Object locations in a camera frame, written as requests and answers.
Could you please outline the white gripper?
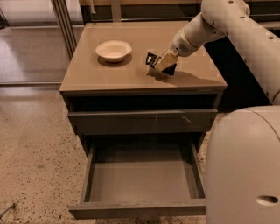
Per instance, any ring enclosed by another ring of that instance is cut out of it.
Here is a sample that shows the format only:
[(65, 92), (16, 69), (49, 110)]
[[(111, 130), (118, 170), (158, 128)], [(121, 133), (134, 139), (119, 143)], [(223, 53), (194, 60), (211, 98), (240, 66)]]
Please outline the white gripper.
[(198, 51), (204, 44), (225, 37), (225, 34), (211, 26), (198, 14), (174, 36), (170, 50), (159, 56), (154, 66), (160, 72), (174, 72), (179, 57), (188, 57)]

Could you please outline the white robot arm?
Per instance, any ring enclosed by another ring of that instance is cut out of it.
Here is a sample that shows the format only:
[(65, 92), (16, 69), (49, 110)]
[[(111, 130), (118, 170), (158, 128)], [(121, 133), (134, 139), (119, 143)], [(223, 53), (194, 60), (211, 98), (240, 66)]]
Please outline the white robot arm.
[(249, 17), (244, 0), (202, 0), (201, 10), (152, 63), (173, 74), (180, 57), (228, 37), (269, 105), (236, 110), (212, 131), (206, 224), (280, 224), (280, 39)]

